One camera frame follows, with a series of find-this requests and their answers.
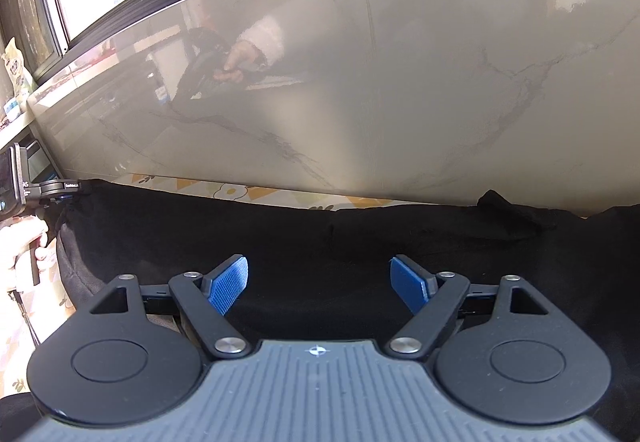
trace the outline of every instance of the silver screw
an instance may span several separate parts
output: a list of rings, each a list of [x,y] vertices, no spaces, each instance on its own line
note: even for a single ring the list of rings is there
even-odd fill
[[[399,354],[414,354],[422,348],[422,343],[412,337],[398,337],[389,343],[389,347]]]
[[[216,341],[215,347],[223,354],[239,354],[246,348],[246,343],[237,337],[223,337]]]

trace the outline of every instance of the patterned tablecloth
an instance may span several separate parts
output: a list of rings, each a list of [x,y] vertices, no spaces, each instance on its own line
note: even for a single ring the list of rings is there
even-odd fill
[[[124,175],[115,182],[182,195],[326,211],[416,203],[135,174]],[[49,248],[56,248],[55,240]],[[23,301],[41,341],[51,335],[75,311],[60,281],[57,264],[41,275],[41,283],[34,291],[25,293]],[[26,392],[29,389],[26,381],[27,362],[33,351],[29,330],[20,316],[17,304],[6,295],[0,296],[0,317],[0,338],[5,339],[4,348],[0,351],[0,396]]]

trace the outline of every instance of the glossy tile wall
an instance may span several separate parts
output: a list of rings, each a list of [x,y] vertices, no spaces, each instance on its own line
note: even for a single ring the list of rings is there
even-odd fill
[[[640,0],[186,0],[30,104],[75,176],[437,203],[495,189],[592,213],[640,203],[639,16]],[[185,95],[197,27],[249,52]]]

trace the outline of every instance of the gray gripper base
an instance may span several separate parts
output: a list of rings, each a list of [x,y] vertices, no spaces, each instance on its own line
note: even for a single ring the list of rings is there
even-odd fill
[[[370,341],[263,342],[214,364],[177,408],[122,428],[47,418],[22,442],[600,442],[582,418],[555,427],[494,424],[454,405],[417,362],[382,356]]]

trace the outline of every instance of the snack package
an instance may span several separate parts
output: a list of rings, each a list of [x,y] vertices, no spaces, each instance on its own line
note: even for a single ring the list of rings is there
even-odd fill
[[[15,46],[15,38],[11,38],[1,57],[4,60],[4,67],[9,74],[9,78],[14,85],[14,96],[20,105],[20,109],[26,111],[27,98],[33,93],[36,86],[31,73],[24,67],[24,57],[22,57],[22,52]]]

